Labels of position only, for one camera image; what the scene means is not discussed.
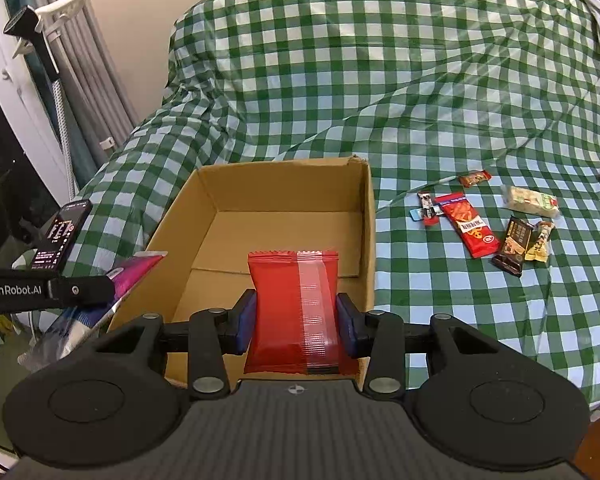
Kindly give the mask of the purple white stick packet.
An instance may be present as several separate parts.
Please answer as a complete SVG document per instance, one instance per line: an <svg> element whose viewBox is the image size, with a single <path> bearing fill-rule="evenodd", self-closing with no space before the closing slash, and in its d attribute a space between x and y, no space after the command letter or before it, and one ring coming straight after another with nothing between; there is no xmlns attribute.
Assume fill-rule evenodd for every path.
<svg viewBox="0 0 600 480"><path fill-rule="evenodd" d="M68 356L110 322L123 299L167 254L137 252L119 261L106 273L114 286L111 298L66 309L30 350L18 356L18 363L33 373Z"/></svg>

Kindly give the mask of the yellow wafer packet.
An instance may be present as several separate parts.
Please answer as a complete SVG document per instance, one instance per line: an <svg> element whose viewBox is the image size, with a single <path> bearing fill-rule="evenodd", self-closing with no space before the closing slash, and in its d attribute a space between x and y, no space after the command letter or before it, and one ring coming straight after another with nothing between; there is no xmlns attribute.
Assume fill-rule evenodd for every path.
<svg viewBox="0 0 600 480"><path fill-rule="evenodd" d="M535 239L524 255L524 260L547 263L550 256L550 234L554 227L553 221L540 221L535 225Z"/></svg>

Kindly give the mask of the red cracker packet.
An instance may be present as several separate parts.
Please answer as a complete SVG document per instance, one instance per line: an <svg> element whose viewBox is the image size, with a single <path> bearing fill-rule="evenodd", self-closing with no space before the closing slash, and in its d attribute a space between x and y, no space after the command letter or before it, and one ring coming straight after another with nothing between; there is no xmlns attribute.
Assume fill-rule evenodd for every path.
<svg viewBox="0 0 600 480"><path fill-rule="evenodd" d="M496 253L500 242L463 192L437 196L434 203L452 223L472 258Z"/></svg>

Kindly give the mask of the dark brown cracker packet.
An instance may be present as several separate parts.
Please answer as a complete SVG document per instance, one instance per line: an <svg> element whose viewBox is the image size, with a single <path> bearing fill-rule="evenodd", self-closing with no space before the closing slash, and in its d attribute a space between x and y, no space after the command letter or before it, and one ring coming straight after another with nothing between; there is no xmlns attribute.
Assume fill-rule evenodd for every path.
<svg viewBox="0 0 600 480"><path fill-rule="evenodd" d="M511 216L505 230L504 240L492 258L494 266L520 278L532 232L533 228L528 222Z"/></svg>

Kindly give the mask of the red white small sachet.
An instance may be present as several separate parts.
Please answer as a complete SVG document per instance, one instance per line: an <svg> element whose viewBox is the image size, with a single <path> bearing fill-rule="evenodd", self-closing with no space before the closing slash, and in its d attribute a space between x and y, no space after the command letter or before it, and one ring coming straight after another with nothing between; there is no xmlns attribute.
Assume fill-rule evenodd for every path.
<svg viewBox="0 0 600 480"><path fill-rule="evenodd" d="M419 215L424 226L435 226L439 223L438 210L432 196L424 191L417 193L419 199Z"/></svg>

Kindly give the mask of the plain red snack packet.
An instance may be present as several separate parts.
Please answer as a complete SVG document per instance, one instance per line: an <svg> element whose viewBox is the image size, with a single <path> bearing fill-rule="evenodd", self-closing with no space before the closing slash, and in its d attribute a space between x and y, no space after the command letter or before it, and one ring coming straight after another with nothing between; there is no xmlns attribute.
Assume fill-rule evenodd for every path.
<svg viewBox="0 0 600 480"><path fill-rule="evenodd" d="M326 252L250 252L257 315L244 372L355 376L338 332L339 256Z"/></svg>

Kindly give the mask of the blue stick sachet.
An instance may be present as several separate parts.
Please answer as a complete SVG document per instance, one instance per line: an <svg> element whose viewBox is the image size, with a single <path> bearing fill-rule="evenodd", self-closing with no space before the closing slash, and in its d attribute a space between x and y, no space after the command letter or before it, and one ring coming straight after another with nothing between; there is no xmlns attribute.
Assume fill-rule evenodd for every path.
<svg viewBox="0 0 600 480"><path fill-rule="evenodd" d="M420 213L419 209L413 209L410 211L410 215L412 217L412 219L414 221L420 221L422 220L422 214Z"/></svg>

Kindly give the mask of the white green nougat bar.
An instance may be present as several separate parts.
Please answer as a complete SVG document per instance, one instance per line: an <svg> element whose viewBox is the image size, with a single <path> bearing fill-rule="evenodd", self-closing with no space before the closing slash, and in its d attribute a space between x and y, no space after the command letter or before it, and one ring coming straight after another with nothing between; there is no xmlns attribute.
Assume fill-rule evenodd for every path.
<svg viewBox="0 0 600 480"><path fill-rule="evenodd" d="M504 207L512 211L546 218L557 218L560 215L558 199L555 196L530 188L506 185L503 188L503 200Z"/></svg>

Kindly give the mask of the small orange brown candy bar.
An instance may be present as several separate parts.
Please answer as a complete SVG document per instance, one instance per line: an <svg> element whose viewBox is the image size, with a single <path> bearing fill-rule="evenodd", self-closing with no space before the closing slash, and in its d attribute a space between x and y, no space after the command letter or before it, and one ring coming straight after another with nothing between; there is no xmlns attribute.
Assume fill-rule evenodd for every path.
<svg viewBox="0 0 600 480"><path fill-rule="evenodd" d="M491 178L492 176L486 170L480 170L459 177L458 182L463 188L471 188L481 182L489 181Z"/></svg>

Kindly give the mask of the black smartphone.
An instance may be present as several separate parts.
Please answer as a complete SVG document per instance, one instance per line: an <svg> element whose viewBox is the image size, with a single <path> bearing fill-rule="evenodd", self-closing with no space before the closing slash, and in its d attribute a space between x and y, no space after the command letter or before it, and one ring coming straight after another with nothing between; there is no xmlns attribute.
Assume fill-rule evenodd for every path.
<svg viewBox="0 0 600 480"><path fill-rule="evenodd" d="M90 200L75 200L62 206L38 244L31 268L61 271L91 209Z"/></svg>

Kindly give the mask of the grey curtain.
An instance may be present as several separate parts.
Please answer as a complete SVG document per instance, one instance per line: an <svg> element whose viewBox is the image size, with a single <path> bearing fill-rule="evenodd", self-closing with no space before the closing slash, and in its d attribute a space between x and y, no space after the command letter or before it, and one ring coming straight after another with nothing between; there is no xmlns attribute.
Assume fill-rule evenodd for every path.
<svg viewBox="0 0 600 480"><path fill-rule="evenodd" d="M56 0L5 0L14 15L26 6L38 8ZM70 153L76 178L84 183L109 155L100 146L114 141L118 148L138 123L91 3L50 34L50 50L60 69Z"/></svg>

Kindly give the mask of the green checkered sofa cover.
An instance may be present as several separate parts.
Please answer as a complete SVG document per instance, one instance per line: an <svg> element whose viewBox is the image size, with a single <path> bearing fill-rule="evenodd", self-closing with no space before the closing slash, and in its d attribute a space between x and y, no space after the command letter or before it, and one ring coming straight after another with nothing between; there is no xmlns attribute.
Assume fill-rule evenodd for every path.
<svg viewBox="0 0 600 480"><path fill-rule="evenodd" d="M84 186L66 270L143 249L201 166L351 155L372 173L377 307L450 312L600 404L600 40L583 0L201 0L174 24L158 110ZM494 231L506 186L558 199L550 258L521 278L408 215L480 169L468 197Z"/></svg>

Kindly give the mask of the open cardboard box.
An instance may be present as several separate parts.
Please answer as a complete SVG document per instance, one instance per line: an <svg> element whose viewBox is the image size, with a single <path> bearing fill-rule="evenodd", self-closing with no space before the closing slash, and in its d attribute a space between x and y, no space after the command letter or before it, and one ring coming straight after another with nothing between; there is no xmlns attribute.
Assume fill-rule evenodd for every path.
<svg viewBox="0 0 600 480"><path fill-rule="evenodd" d="M338 288L362 311L374 306L375 200L360 158L205 166L176 196L147 246L165 256L111 321L146 313L186 322L229 309L252 281L250 252L334 250Z"/></svg>

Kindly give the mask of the white door frame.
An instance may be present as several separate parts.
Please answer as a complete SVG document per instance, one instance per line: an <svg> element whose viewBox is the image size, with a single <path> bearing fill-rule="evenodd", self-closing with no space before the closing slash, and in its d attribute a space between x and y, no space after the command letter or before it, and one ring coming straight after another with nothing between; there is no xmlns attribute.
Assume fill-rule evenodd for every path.
<svg viewBox="0 0 600 480"><path fill-rule="evenodd" d="M62 205L69 200L64 156L26 61L12 56L17 40L3 34L7 19L0 0L0 105L33 169Z"/></svg>

